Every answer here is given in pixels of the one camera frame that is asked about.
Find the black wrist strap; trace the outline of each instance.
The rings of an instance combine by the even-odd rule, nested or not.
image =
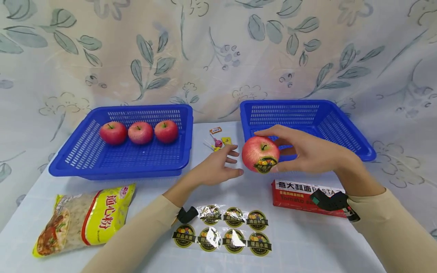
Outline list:
[[[357,222],[360,220],[360,216],[349,206],[347,199],[349,197],[341,191],[328,197],[320,189],[317,189],[310,195],[311,201],[313,201],[319,208],[325,211],[337,211],[343,210],[347,219],[350,222]]]
[[[177,219],[182,224],[188,224],[193,220],[196,216],[199,215],[199,212],[196,210],[195,207],[191,207],[188,211],[185,211],[185,209],[182,207],[180,208],[179,213],[177,214]]]

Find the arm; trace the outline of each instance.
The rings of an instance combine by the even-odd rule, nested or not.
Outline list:
[[[281,125],[255,134],[278,136],[278,146],[293,145],[281,154],[297,154],[297,158],[278,163],[273,172],[336,173],[349,195],[349,205],[361,218],[353,223],[354,227],[366,238],[388,273],[436,272],[437,242],[372,177],[353,152]]]
[[[348,164],[336,174],[361,218],[352,225],[388,273],[436,272],[437,242],[362,163]]]
[[[182,177],[163,195],[141,210],[89,261],[82,273],[133,272],[159,237],[175,222],[180,208],[200,185],[215,185],[243,174],[241,169],[224,167],[236,163],[227,156],[238,156],[236,145],[226,145],[212,153]]]

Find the person's left hand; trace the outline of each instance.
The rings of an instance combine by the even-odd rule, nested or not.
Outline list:
[[[235,164],[237,160],[228,156],[239,156],[234,151],[237,145],[225,145],[222,149],[210,154],[202,163],[194,167],[187,175],[199,184],[216,185],[243,175],[242,169],[225,167],[225,163]]]

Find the person's right hand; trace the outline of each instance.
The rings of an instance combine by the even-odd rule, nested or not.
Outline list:
[[[280,162],[270,172],[324,173],[340,170],[348,164],[362,164],[351,150],[343,146],[282,125],[255,132],[255,135],[275,135],[278,137],[277,146],[293,145],[281,150],[281,155],[297,154],[296,159]]]

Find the beige sleeve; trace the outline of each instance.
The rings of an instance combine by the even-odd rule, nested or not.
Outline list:
[[[361,220],[353,223],[387,273],[437,272],[437,241],[387,190],[372,197],[349,196]]]
[[[89,261],[82,273],[130,273],[168,231],[180,208],[159,195],[130,219]]]

